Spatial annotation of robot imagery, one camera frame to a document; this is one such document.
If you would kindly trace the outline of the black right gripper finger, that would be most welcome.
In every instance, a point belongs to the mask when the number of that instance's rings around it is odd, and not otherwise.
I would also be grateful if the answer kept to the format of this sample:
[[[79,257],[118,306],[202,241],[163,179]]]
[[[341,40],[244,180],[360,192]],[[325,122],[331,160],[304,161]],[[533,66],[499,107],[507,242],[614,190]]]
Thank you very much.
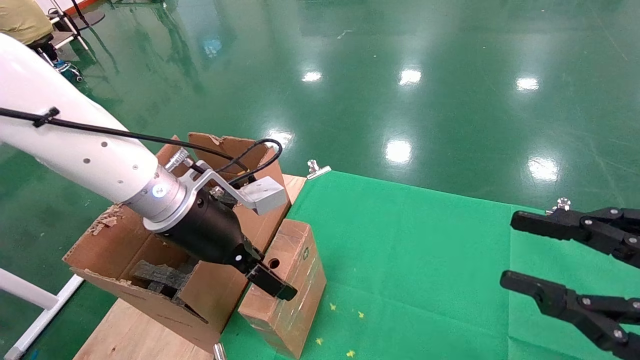
[[[547,215],[517,210],[510,226],[549,239],[573,240],[636,269],[640,267],[640,210],[636,208],[607,207],[592,212],[557,209]]]
[[[594,346],[621,360],[640,358],[640,337],[622,325],[638,326],[638,298],[579,294],[565,285],[505,270],[503,289],[528,296],[541,314],[574,326]]]

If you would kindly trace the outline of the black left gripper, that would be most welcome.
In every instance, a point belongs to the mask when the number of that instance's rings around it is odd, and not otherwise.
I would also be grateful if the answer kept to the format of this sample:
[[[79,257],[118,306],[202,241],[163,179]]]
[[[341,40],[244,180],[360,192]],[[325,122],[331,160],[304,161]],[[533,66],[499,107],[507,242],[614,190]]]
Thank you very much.
[[[243,234],[237,214],[205,190],[199,190],[182,219],[161,234],[199,261],[234,267],[271,297],[291,301],[298,294],[259,263],[265,255]]]

